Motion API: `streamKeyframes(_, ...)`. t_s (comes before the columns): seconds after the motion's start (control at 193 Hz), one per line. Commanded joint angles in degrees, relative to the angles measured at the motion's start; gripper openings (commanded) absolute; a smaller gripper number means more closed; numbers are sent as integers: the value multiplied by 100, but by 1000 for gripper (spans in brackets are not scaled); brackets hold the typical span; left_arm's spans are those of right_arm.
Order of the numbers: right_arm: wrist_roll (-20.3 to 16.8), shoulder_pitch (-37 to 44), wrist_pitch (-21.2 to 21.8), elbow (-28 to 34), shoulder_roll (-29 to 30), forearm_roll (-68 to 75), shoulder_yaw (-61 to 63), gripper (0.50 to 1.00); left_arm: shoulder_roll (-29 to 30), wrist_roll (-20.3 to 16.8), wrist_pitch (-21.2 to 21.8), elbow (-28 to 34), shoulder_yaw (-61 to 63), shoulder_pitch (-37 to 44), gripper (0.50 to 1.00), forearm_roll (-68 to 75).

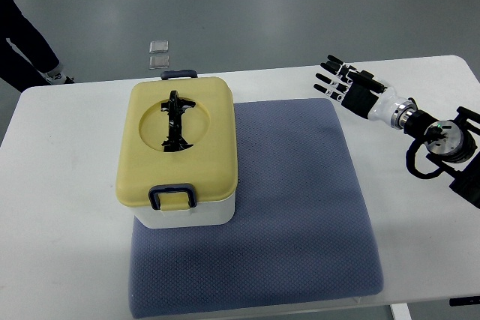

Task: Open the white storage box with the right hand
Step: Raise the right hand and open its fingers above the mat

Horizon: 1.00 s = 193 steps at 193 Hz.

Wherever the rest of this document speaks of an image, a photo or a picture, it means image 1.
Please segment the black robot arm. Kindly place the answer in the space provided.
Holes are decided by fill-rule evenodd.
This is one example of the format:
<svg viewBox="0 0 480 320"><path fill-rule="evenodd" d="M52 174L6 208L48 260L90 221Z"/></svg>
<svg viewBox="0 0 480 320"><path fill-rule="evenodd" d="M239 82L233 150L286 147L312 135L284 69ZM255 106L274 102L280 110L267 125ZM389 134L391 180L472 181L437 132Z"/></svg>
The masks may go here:
<svg viewBox="0 0 480 320"><path fill-rule="evenodd" d="M479 207L479 153L474 135L479 134L479 114L465 107L457 108L452 120L438 120L420 110L410 98L396 110L392 125L413 138L406 151L408 172L422 180L446 173L453 178L449 188L476 208ZM416 154L426 147L426 159L436 165L429 173L416 168Z"/></svg>

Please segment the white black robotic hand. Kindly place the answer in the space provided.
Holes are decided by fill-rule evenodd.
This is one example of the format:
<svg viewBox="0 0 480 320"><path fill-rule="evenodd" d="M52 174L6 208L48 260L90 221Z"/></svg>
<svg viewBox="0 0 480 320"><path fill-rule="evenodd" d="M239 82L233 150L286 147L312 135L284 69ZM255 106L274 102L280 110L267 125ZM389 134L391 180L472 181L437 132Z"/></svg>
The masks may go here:
<svg viewBox="0 0 480 320"><path fill-rule="evenodd" d="M331 79L317 73L320 83L313 87L361 118L382 121L394 129L401 129L404 126L401 117L418 110L412 100L398 96L388 83L333 55L329 55L321 67L334 77Z"/></svg>

